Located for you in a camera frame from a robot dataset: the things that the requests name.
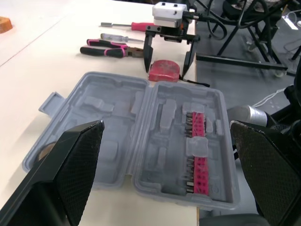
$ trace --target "open tool case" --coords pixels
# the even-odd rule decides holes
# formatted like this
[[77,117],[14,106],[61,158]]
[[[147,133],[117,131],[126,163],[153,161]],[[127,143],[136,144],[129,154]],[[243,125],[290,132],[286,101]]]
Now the open tool case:
[[94,189],[121,187],[132,175],[139,194],[202,209],[232,209],[239,188],[226,106],[220,91],[90,72],[67,99],[52,93],[39,109],[52,121],[23,161],[76,125],[103,120]]

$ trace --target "orange object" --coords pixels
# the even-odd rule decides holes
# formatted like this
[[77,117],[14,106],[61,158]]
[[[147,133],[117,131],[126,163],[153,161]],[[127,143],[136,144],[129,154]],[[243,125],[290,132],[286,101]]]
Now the orange object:
[[9,31],[12,28],[13,26],[11,25],[10,19],[0,16],[0,34]]

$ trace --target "pliers handle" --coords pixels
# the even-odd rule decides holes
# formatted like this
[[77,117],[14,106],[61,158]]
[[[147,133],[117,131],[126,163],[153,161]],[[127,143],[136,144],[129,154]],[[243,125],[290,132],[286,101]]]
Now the pliers handle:
[[88,39],[88,46],[108,47],[111,49],[98,49],[90,47],[81,47],[80,52],[82,54],[90,56],[109,56],[116,58],[123,58],[127,56],[143,57],[143,50],[139,48],[131,48],[125,43],[115,43],[110,41],[104,41],[99,39]]

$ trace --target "robotic arm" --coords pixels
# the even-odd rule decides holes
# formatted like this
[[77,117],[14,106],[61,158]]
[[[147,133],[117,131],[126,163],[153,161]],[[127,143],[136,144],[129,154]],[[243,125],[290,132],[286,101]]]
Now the robotic arm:
[[224,31],[224,37],[227,35],[225,26],[218,20],[203,16],[197,13],[195,6],[192,6],[188,0],[170,0],[159,2],[152,9],[154,16],[154,26],[148,26],[145,32],[145,42],[143,48],[144,65],[146,72],[149,71],[153,48],[151,47],[152,38],[156,34],[163,37],[165,41],[182,42],[186,40],[187,44],[191,44],[190,51],[186,53],[182,77],[186,74],[193,62],[194,55],[197,50],[199,35],[187,34],[189,24],[192,20],[211,21],[217,23]]

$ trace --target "white cable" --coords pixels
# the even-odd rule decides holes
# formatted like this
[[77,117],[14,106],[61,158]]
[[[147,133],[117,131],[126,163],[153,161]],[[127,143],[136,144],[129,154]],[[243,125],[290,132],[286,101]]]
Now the white cable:
[[281,93],[285,90],[286,88],[283,89],[278,89],[275,93],[272,93],[268,96],[266,96],[264,99],[262,99],[261,101],[259,101],[258,103],[254,104],[252,107],[260,107],[262,105],[264,105],[268,100],[271,100],[274,96],[276,96],[277,93]]
[[295,12],[300,12],[301,11],[301,9],[299,9],[299,10],[294,10],[294,11],[291,11],[291,12],[288,12],[287,14],[286,14],[286,17],[287,18],[289,18],[289,15],[290,14],[293,14],[294,15],[294,19],[295,19],[295,21],[293,22],[294,24],[297,22],[297,15],[295,14]]

